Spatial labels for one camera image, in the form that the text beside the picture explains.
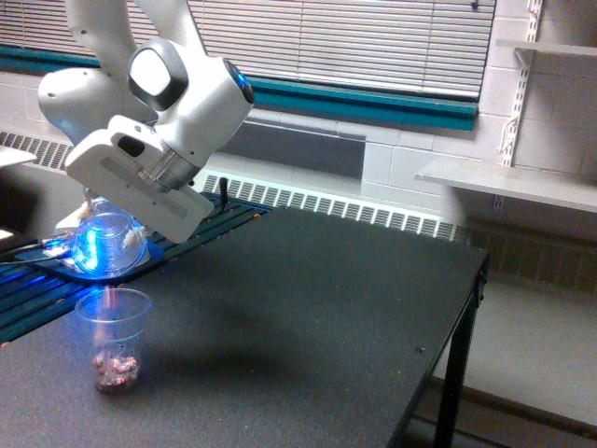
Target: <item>white shelf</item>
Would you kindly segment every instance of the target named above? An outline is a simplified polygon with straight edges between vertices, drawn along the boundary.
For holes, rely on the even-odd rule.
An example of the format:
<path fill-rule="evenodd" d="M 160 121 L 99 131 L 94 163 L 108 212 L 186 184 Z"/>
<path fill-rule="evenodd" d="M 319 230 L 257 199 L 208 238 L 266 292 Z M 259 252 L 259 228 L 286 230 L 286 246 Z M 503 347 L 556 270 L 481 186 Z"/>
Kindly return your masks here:
<path fill-rule="evenodd" d="M 524 40 L 508 39 L 496 39 L 495 45 L 498 47 L 510 47 L 513 49 L 532 49 L 542 53 L 597 57 L 596 47 L 579 47 L 576 45 L 549 44 L 547 42 L 526 42 Z"/>
<path fill-rule="evenodd" d="M 415 178 L 459 189 L 597 212 L 597 182 L 575 175 L 442 158 L 425 166 Z"/>
<path fill-rule="evenodd" d="M 33 154 L 0 145 L 0 168 L 34 160 L 35 156 Z"/>

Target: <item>table leg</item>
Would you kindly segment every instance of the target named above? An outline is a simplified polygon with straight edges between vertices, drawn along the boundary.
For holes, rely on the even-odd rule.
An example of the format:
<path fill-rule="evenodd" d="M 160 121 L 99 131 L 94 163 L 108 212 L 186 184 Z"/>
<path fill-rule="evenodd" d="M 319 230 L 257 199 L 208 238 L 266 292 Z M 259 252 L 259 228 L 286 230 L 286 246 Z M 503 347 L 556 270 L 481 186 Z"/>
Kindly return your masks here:
<path fill-rule="evenodd" d="M 434 442 L 436 448 L 448 448 L 451 446 L 451 439 L 456 427 L 460 391 L 465 380 L 468 349 L 470 348 L 475 316 L 477 314 L 477 307 L 479 306 L 479 290 L 477 289 L 474 294 L 477 297 L 473 297 L 469 301 L 465 313 L 451 337 L 448 368 L 446 369 L 446 378 L 444 380 L 441 404 L 439 405 L 439 416 L 437 418 L 436 438 Z"/>

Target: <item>clear plastic cup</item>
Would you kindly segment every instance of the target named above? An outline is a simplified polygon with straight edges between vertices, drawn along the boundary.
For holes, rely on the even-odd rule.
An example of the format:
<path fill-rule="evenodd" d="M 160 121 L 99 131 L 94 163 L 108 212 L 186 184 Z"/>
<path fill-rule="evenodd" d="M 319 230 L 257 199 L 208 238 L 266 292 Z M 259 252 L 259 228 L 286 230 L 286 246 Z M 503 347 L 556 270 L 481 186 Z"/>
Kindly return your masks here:
<path fill-rule="evenodd" d="M 147 240 L 143 227 L 127 212 L 104 198 L 76 229 L 71 244 L 75 265 L 93 278 L 121 276 L 143 258 Z"/>
<path fill-rule="evenodd" d="M 100 392 L 120 392 L 136 384 L 141 369 L 139 344 L 151 307 L 143 292 L 120 287 L 91 293 L 76 304 Z"/>

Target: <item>white brick wall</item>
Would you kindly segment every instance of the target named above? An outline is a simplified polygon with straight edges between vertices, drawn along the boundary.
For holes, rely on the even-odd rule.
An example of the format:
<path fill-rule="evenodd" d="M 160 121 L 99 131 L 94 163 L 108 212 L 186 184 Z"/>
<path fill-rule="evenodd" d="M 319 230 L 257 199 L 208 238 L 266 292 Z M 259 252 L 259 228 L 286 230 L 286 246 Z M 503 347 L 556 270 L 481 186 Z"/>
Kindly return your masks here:
<path fill-rule="evenodd" d="M 589 0 L 548 0 L 539 39 L 597 46 L 597 7 Z M 249 120 L 282 128 L 320 133 L 366 142 L 361 194 L 379 200 L 431 208 L 439 213 L 454 210 L 475 216 L 484 210 L 488 219 L 524 222 L 524 202 L 513 202 L 495 215 L 491 198 L 414 180 L 422 166 L 437 157 L 465 157 L 499 162 L 503 127 L 508 120 L 520 67 L 514 51 L 493 44 L 497 38 L 524 39 L 528 26 L 525 0 L 499 0 L 489 48 L 487 69 L 479 101 L 479 119 L 472 133 L 432 128 L 395 128 L 338 119 L 321 119 L 268 110 L 252 111 Z M 0 124 L 30 133 L 61 135 L 43 120 L 36 105 L 38 77 L 0 72 Z M 527 93 L 521 138 L 515 162 L 534 168 L 597 177 L 597 58 L 570 58 L 537 54 Z M 354 192 L 354 182 L 341 182 L 321 173 L 306 173 L 266 162 L 217 155 L 210 165 L 252 175 L 287 181 L 335 186 Z M 480 206 L 470 204 L 482 201 Z M 572 222 L 587 222 L 570 211 Z M 592 226 L 555 229 L 577 237 Z"/>
<path fill-rule="evenodd" d="M 37 105 L 37 87 L 41 77 L 0 72 L 0 128 L 49 135 L 67 140 L 49 124 Z"/>

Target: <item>black cable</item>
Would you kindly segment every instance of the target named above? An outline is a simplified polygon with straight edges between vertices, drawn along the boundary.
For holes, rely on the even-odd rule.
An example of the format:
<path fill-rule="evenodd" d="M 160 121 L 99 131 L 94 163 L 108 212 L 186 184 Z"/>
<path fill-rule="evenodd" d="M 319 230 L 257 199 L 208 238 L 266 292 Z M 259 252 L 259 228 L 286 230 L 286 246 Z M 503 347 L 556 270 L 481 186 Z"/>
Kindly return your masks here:
<path fill-rule="evenodd" d="M 52 255 L 51 257 L 43 257 L 41 259 L 25 259 L 25 260 L 19 260 L 19 261 L 3 261 L 0 262 L 0 266 L 19 266 L 22 264 L 31 264 L 31 263 L 39 263 L 41 261 L 50 261 L 51 259 L 61 259 L 63 257 L 66 257 L 68 254 L 70 253 L 70 251 L 65 251 L 62 252 L 61 254 L 58 255 Z"/>
<path fill-rule="evenodd" d="M 49 244 L 56 242 L 56 241 L 60 241 L 61 239 L 65 238 L 68 236 L 68 233 L 62 233 L 60 235 L 54 235 L 51 238 L 45 238 L 43 240 L 39 240 L 37 243 L 31 243 L 30 245 L 22 245 L 21 247 L 16 247 L 14 249 L 8 250 L 6 252 L 4 252 L 3 254 L 0 254 L 0 259 L 3 259 L 5 257 L 9 257 L 9 256 L 15 256 L 20 254 L 21 252 L 26 252 L 28 250 L 33 250 L 33 249 L 38 249 L 40 247 L 47 247 Z M 0 266 L 18 266 L 18 265 L 22 265 L 22 264 L 30 264 L 30 263 L 37 263 L 40 261 L 48 261 L 51 259 L 59 259 L 61 257 L 64 257 L 65 255 L 67 255 L 70 251 L 66 250 L 64 252 L 62 252 L 59 255 L 54 255 L 54 256 L 50 256 L 50 257 L 43 257 L 43 258 L 39 258 L 39 259 L 25 259 L 25 260 L 17 260 L 17 261 L 2 261 L 0 262 Z"/>
<path fill-rule="evenodd" d="M 25 250 L 37 249 L 42 246 L 43 245 L 41 243 L 32 243 L 30 245 L 23 245 L 21 247 L 15 248 L 15 249 L 10 249 L 10 250 L 7 250 L 5 253 L 0 254 L 0 259 L 3 259 L 4 257 L 8 257 L 9 255 L 20 254 L 20 252 L 23 252 Z"/>

